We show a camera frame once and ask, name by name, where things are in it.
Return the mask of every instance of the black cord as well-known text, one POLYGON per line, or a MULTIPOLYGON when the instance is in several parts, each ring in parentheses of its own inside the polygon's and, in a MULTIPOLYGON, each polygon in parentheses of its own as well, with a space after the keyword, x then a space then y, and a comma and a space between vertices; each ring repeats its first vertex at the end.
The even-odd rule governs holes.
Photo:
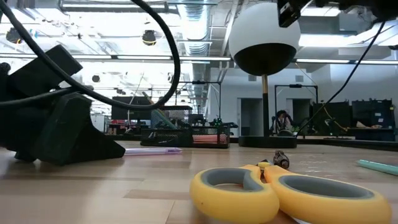
MULTIPOLYGON (((76 91, 80 91, 82 94, 86 94, 98 101, 109 104, 111 106, 117 106, 119 108, 124 108, 127 110, 136 110, 136 111, 154 110, 164 105, 166 102, 168 102, 168 100, 172 97, 172 95, 175 93, 178 87, 178 83, 180 81, 180 73, 181 73, 180 56, 178 55, 178 49, 175 44, 173 34, 171 33, 167 24, 161 18, 161 16, 158 15, 158 13, 156 13, 143 0, 131 0, 131 1, 136 3, 141 9, 146 11, 159 24, 160 28, 163 30, 166 36, 167 42, 170 45, 170 50, 174 61, 174 77, 172 85, 169 91, 165 94, 165 96, 153 105, 145 105, 145 106, 130 105, 128 103, 112 100, 80 84, 78 81, 71 78, 53 60, 51 60, 49 56, 45 54, 45 52, 37 45, 37 43, 33 40, 30 34, 26 31, 24 26, 16 19, 15 15, 12 13, 11 9, 7 6, 4 0, 0 0, 0 9, 4 13, 4 15, 8 17, 10 23, 15 27, 19 35, 22 37, 23 40, 26 41, 26 44, 32 49, 32 51, 37 55, 37 57, 41 59, 41 61, 43 61, 43 63, 46 64, 58 77, 62 78, 62 80, 65 80, 70 86, 74 87, 76 91)), ((18 103, 18 101, 10 101, 7 103, 13 104, 13 103, 18 103)))
POLYGON ((20 108, 20 107, 24 107, 24 106, 29 106, 38 101, 47 100, 47 99, 53 98, 55 96, 62 96, 62 95, 66 95, 66 94, 73 93, 73 92, 76 92, 76 90, 72 87, 69 87, 69 88, 55 90, 52 92, 43 93, 43 94, 40 94, 37 96, 32 96, 32 97, 28 97, 28 98, 24 98, 24 99, 20 99, 20 100, 11 100, 11 101, 0 102, 0 109, 2 109, 2 110, 16 109, 16 108, 20 108))
POLYGON ((377 37, 379 36, 379 34, 381 33, 381 31, 383 30, 384 25, 386 24, 386 22, 382 22, 380 25, 379 30, 377 31, 376 35, 373 37, 373 40, 371 41, 371 43, 369 44, 369 46, 366 48, 365 52, 363 52, 361 58, 358 60, 358 62, 356 63, 354 69, 351 71, 350 75, 348 75, 347 80, 344 82, 343 86, 326 102, 324 103, 317 112, 315 112, 315 114, 312 115, 312 117, 303 125, 301 126, 301 128, 297 131, 296 137, 300 134, 300 132, 303 130, 304 127, 306 127, 311 121, 312 119, 319 113, 321 112, 324 107, 329 104, 337 95, 339 95, 339 93, 341 91, 343 91, 343 89, 345 88, 345 86, 348 84, 349 80, 351 79, 351 77, 354 75, 356 69, 358 68, 359 64, 361 64, 363 58, 365 58, 366 54, 368 53, 368 51, 370 50, 370 48, 373 46, 374 42, 376 41, 377 37))

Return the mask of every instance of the scissor handle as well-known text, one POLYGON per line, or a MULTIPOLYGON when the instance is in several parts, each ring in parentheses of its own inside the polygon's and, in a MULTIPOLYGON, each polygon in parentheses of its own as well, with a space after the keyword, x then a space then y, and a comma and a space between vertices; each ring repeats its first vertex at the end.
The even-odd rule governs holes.
POLYGON ((192 180, 190 195, 204 214, 233 223, 265 223, 279 209, 279 200, 269 184, 260 180, 257 166, 215 168, 198 173, 192 180), (243 191, 220 189, 219 184, 241 184, 243 191))
POLYGON ((309 223, 391 223, 391 207, 376 191, 278 166, 265 167, 264 175, 280 209, 291 217, 309 223))

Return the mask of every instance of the wire basket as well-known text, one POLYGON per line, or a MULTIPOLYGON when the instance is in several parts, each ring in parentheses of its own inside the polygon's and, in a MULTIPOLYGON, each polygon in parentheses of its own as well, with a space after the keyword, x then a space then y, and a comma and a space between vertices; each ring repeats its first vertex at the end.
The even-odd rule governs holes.
POLYGON ((189 127, 190 106, 163 106, 152 110, 150 126, 152 129, 184 129, 189 127))
POLYGON ((229 147, 229 127, 194 126, 185 129, 143 129, 142 146, 229 147))

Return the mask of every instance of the exposed ductwork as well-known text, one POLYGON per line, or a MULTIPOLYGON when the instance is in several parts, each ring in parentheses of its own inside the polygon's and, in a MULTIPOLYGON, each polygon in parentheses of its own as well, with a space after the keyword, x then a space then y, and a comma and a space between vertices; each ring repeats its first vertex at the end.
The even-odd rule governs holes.
MULTIPOLYGON (((209 6, 204 5, 178 5, 178 11, 181 15, 183 24, 183 36, 188 40, 207 40, 209 27, 209 6)), ((185 43, 185 51, 191 56, 207 56, 210 46, 204 43, 185 43)), ((192 65, 193 80, 209 80, 210 65, 197 64, 192 65)), ((197 105, 204 108, 206 105, 206 93, 208 86, 193 85, 192 90, 196 98, 197 105)))

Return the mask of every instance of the table surface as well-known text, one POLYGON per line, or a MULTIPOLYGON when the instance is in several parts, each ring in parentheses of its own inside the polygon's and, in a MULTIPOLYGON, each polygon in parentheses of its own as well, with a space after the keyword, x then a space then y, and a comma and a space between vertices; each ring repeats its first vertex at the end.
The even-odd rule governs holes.
MULTIPOLYGON (((120 142, 140 147, 138 142, 120 142)), ((299 145, 284 150, 290 170, 362 185, 382 193, 398 223, 398 178, 358 167, 359 159, 396 164, 398 153, 299 145)), ((126 156, 55 167, 24 164, 0 149, 2 224, 221 223, 198 212, 188 194, 193 176, 214 167, 239 167, 272 159, 273 149, 232 144, 230 149, 184 149, 181 155, 126 156)), ((271 223, 296 223, 283 213, 271 223)))

